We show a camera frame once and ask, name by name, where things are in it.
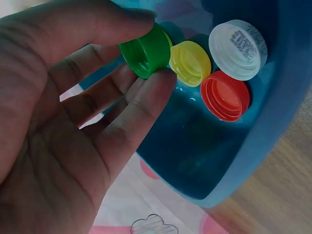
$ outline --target fingernail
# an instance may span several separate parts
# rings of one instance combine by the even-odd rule
[[[141,8],[127,8],[127,11],[133,14],[136,17],[140,18],[156,18],[157,13],[152,10],[148,9],[141,9]]]

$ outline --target wooden table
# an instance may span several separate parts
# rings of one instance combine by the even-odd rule
[[[206,211],[230,234],[312,234],[312,88],[262,165]]]

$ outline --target bottle cap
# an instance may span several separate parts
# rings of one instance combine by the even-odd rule
[[[211,31],[209,49],[220,70],[237,80],[253,78],[268,58],[260,32],[238,19],[219,24]]]
[[[212,73],[200,87],[207,108],[219,119],[234,122],[246,112],[250,94],[244,82],[232,79],[222,71]]]
[[[197,87],[211,73],[211,62],[205,50],[193,41],[171,47],[170,67],[178,79],[190,87]]]
[[[170,39],[155,23],[152,30],[135,40],[119,45],[129,67],[141,78],[165,68],[170,60]]]

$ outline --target blue basin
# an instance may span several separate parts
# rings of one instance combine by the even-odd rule
[[[247,82],[252,103],[233,123],[214,117],[199,87],[177,83],[138,149],[142,159],[177,193],[211,207],[228,197],[259,166],[287,128],[311,81],[312,2],[295,0],[116,0],[157,12],[174,43],[190,39],[209,53],[218,24],[245,20],[263,35],[267,64]],[[123,63],[123,58],[81,83],[86,89]]]

